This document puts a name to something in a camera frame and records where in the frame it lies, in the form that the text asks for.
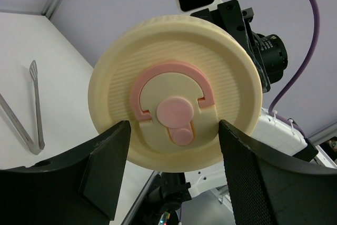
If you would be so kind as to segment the cream round lid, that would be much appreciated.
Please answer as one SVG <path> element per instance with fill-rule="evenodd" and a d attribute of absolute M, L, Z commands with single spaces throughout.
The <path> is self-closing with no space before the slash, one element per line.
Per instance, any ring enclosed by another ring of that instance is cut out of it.
<path fill-rule="evenodd" d="M 128 120 L 127 159 L 162 172 L 189 172 L 222 161 L 219 122 L 251 134 L 262 85 L 246 50 L 203 19 L 169 15 L 119 37 L 94 67 L 88 108 L 99 133 Z"/>

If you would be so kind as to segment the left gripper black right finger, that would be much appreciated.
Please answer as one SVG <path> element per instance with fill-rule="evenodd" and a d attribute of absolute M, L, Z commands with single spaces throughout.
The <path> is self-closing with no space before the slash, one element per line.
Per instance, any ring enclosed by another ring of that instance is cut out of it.
<path fill-rule="evenodd" d="M 226 120 L 219 142 L 236 224 L 336 224 L 336 169 L 286 155 Z"/>

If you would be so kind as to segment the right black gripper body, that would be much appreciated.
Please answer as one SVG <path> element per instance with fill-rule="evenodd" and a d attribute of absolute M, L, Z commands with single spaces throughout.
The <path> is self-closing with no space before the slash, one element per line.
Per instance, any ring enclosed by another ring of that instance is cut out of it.
<path fill-rule="evenodd" d="M 241 9 L 237 0 L 231 0 L 218 4 L 213 11 L 208 8 L 194 11 L 191 16 L 222 28 L 246 50 L 259 73 L 263 93 L 283 77 L 288 66 L 284 43 L 276 34 L 265 36 L 252 31 L 250 23 L 254 12 L 251 8 Z"/>

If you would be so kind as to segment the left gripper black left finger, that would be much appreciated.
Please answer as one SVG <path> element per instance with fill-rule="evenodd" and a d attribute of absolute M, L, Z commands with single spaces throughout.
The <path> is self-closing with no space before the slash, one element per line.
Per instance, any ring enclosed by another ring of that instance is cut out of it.
<path fill-rule="evenodd" d="M 32 167 L 1 171 L 1 224 L 109 224 L 130 145 L 121 121 Z"/>

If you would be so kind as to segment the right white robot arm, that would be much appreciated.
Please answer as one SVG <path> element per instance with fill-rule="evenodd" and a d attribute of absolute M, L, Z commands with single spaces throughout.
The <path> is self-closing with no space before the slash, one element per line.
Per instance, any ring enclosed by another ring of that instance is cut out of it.
<path fill-rule="evenodd" d="M 278 82 L 288 66 L 288 53 L 279 36 L 262 35 L 252 31 L 250 23 L 254 13 L 251 8 L 241 9 L 237 0 L 217 4 L 215 9 L 202 7 L 188 15 L 209 21 L 228 32 L 248 52 L 260 75 L 263 92 Z M 276 112 L 261 109 L 259 120 L 252 133 L 256 140 L 298 159 L 311 161 L 317 150 L 303 136 L 295 123 L 282 121 Z M 205 169 L 187 172 L 191 184 L 189 193 L 195 198 L 203 192 L 227 184 L 224 165 L 217 163 Z"/>

